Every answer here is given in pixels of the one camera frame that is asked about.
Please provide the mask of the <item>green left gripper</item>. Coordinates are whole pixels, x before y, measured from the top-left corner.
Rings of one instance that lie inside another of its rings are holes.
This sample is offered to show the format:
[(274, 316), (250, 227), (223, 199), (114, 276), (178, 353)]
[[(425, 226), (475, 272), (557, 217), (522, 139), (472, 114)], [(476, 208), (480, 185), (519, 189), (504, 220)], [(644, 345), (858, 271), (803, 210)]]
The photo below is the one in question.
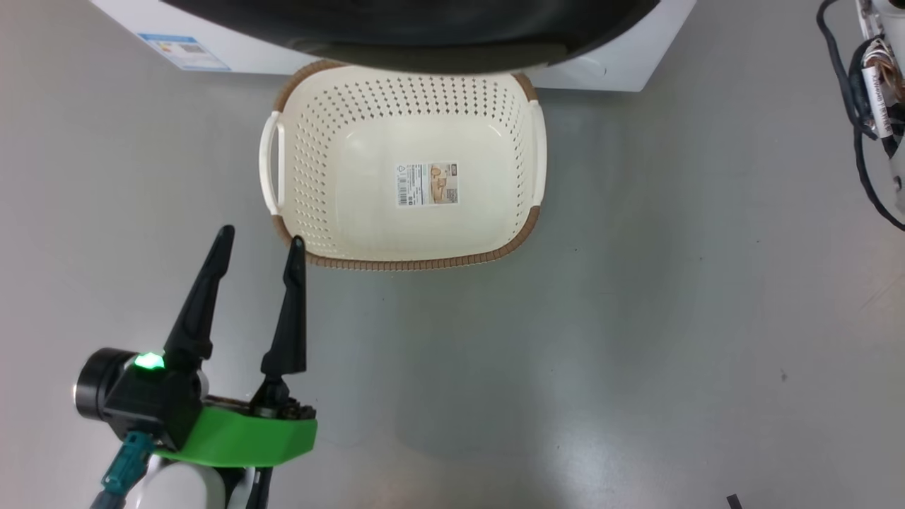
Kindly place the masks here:
[[(235, 228), (220, 228), (165, 342), (169, 370), (193, 373), (212, 356), (218, 288), (229, 268), (233, 242)], [(264, 379), (253, 397), (255, 409), (287, 405), (290, 390), (284, 378), (307, 370), (305, 257), (303, 239), (294, 236), (282, 274), (285, 293), (274, 339), (259, 368)], [(278, 467), (313, 451), (316, 416), (316, 409), (294, 399), (287, 409), (266, 418), (252, 414), (247, 402), (209, 396), (184, 447), (175, 452), (160, 447), (154, 455), (207, 467)]]

